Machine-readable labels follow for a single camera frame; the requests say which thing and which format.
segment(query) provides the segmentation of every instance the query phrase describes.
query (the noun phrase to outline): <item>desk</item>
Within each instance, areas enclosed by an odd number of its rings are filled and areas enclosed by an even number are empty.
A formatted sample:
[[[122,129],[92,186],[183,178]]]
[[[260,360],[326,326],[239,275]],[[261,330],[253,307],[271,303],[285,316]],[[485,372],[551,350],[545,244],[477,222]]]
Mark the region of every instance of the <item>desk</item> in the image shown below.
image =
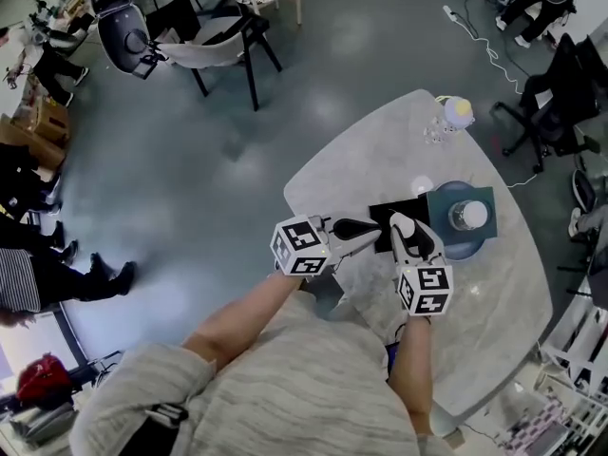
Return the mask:
[[[456,291],[434,322],[435,401],[457,416],[479,404],[524,359],[552,314],[549,289],[520,208],[475,141],[463,132],[439,144],[423,131],[440,105],[424,90],[373,111],[314,156],[285,186],[296,214],[368,213],[368,206],[412,198],[410,182],[467,181],[492,186],[499,237],[454,262]],[[376,331],[401,312],[391,253],[368,248],[342,262],[336,279]]]

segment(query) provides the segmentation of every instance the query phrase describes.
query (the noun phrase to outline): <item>shoe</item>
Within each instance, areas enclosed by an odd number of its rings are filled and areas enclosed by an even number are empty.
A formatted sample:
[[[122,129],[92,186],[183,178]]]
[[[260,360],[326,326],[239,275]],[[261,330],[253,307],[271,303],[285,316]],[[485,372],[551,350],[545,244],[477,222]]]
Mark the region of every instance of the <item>shoe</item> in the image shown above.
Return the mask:
[[[59,250],[66,248],[66,237],[64,232],[64,224],[61,221],[55,223],[55,231],[50,236],[52,245]]]
[[[568,235],[570,236],[570,238],[574,238],[576,235],[579,234],[579,227],[577,226],[579,218],[580,208],[574,208],[572,210],[572,213],[570,214],[570,224],[568,225]]]
[[[69,266],[74,262],[74,258],[78,255],[78,241],[73,240],[67,248],[59,255],[60,261]]]
[[[521,35],[515,38],[515,42],[522,46],[522,48],[530,49],[530,43],[521,37]]]
[[[80,77],[76,81],[74,81],[74,85],[75,86],[79,85],[83,81],[83,79],[86,78],[86,75],[88,74],[88,72],[89,72],[88,67],[83,67],[83,72],[81,72]]]
[[[102,280],[109,280],[110,276],[109,276],[109,272],[107,269],[107,266],[105,265],[104,261],[102,260],[102,256],[99,255],[98,253],[94,253],[91,254],[91,268],[89,270],[89,273],[92,274],[93,276],[98,277],[99,279]]]
[[[506,29],[506,22],[501,18],[500,15],[498,17],[496,17],[496,27],[499,28],[500,30]]]
[[[56,202],[55,204],[52,205],[52,208],[49,209],[47,211],[47,215],[54,217],[55,215],[58,215],[59,212],[61,211],[61,202]]]
[[[129,293],[133,280],[135,280],[136,267],[135,262],[126,262],[121,272],[110,280],[110,284],[113,285],[116,294],[127,295]]]

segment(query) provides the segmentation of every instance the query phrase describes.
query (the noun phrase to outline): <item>cardboard box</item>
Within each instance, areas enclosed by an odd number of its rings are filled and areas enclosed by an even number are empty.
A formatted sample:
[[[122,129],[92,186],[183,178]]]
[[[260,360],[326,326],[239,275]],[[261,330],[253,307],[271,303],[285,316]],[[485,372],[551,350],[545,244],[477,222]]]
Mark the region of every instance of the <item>cardboard box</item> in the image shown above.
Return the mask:
[[[0,118],[0,143],[27,145],[29,153],[38,160],[40,165],[51,171],[57,170],[66,158],[66,153],[57,145],[21,128],[4,114]]]
[[[69,140],[67,108],[47,96],[38,97],[32,110],[30,127],[36,135],[65,147]]]

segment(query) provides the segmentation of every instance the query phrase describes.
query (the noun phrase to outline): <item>person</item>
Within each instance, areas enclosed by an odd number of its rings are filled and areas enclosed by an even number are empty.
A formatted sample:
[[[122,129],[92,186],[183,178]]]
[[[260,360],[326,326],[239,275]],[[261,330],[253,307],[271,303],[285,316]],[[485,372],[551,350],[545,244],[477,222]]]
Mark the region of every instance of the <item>person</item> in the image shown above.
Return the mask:
[[[56,74],[69,76],[78,86],[88,74],[88,67],[73,65],[60,56],[48,43],[38,45],[32,39],[31,30],[25,26],[0,28],[0,48],[11,43],[19,50],[19,57],[11,73],[19,74],[24,65],[31,68],[42,86],[57,103],[69,106],[74,93],[65,91],[55,79]]]
[[[528,7],[539,2],[542,2],[539,16],[522,32],[521,35],[518,35],[515,38],[515,42],[523,48],[529,48],[530,43],[541,35],[549,24],[562,17],[567,11],[576,11],[574,0],[565,0],[558,4],[551,3],[547,0],[513,0],[509,3],[504,12],[496,17],[496,27],[500,30],[505,30],[516,18],[522,15]]]
[[[200,30],[199,18],[190,0],[135,0],[145,15],[145,24],[151,39],[166,29],[174,29],[180,39],[191,41]]]
[[[0,248],[22,248],[32,255],[56,259],[65,265],[71,265],[78,255],[78,241],[71,241],[66,248],[64,224],[61,221],[55,223],[51,235],[45,236],[34,231],[30,225],[1,214]]]
[[[126,295],[134,276],[135,263],[126,262],[116,277],[108,278],[99,254],[91,256],[90,272],[81,274],[54,258],[0,248],[0,324],[25,325],[36,313],[70,299]]]
[[[59,174],[44,182],[34,171],[38,161],[29,154],[26,145],[0,143],[0,205],[17,221],[28,211],[55,214],[61,203],[47,203]]]
[[[580,208],[572,210],[568,225],[570,238],[579,234],[588,234],[593,230],[598,231],[598,243],[589,268],[591,275],[608,267],[608,204],[604,204],[586,215],[581,212]]]
[[[387,383],[387,351],[356,305],[320,319],[301,282],[276,272],[180,347],[128,352],[76,419],[72,452],[452,455],[430,428],[428,319],[405,325]]]

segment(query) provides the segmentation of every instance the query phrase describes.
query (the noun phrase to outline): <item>gray sweater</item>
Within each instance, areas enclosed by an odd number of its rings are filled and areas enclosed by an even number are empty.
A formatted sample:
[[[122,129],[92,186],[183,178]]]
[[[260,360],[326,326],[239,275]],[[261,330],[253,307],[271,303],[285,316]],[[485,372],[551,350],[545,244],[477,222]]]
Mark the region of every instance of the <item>gray sweater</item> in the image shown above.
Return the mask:
[[[414,433],[386,383],[380,339],[360,324],[315,317],[306,295],[293,296],[220,373],[182,348],[128,353],[77,419],[74,454],[119,454],[145,409],[174,403],[189,418],[171,456],[453,455],[441,439]]]

